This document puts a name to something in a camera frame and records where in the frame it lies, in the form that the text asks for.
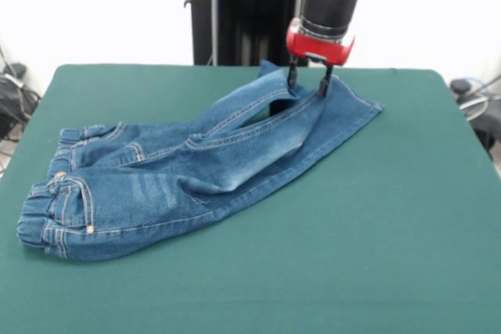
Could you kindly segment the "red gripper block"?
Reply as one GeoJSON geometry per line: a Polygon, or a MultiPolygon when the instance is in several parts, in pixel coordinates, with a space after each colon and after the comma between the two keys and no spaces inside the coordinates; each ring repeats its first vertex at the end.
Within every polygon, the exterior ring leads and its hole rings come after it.
{"type": "Polygon", "coordinates": [[[287,29],[286,46],[290,56],[287,83],[293,88],[297,82],[298,57],[321,62],[326,65],[326,73],[319,83],[319,96],[325,96],[330,86],[333,66],[343,66],[351,54],[355,39],[349,45],[341,42],[317,38],[307,34],[300,18],[293,18],[287,29]]]}

